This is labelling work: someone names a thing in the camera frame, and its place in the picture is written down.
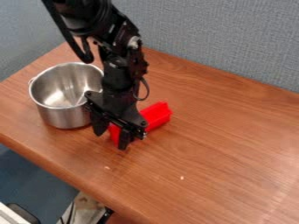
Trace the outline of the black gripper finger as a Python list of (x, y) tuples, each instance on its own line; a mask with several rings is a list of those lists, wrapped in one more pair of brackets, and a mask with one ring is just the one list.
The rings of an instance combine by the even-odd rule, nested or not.
[(94, 133), (99, 137), (104, 134), (104, 132), (108, 129), (110, 120), (98, 111), (91, 112), (90, 119), (91, 119), (91, 125), (92, 125), (92, 129), (94, 129)]
[(134, 141), (132, 131), (127, 128), (123, 128), (119, 133), (118, 148), (122, 151), (124, 151), (132, 141)]

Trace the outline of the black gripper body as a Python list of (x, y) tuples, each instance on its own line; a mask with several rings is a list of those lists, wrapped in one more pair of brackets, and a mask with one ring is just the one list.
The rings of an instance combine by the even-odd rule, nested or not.
[(148, 123), (136, 109), (136, 90), (132, 87), (120, 91), (103, 87), (102, 92), (88, 90), (84, 96), (90, 114), (98, 111), (107, 117), (110, 123), (122, 129), (130, 129), (136, 138), (146, 138)]

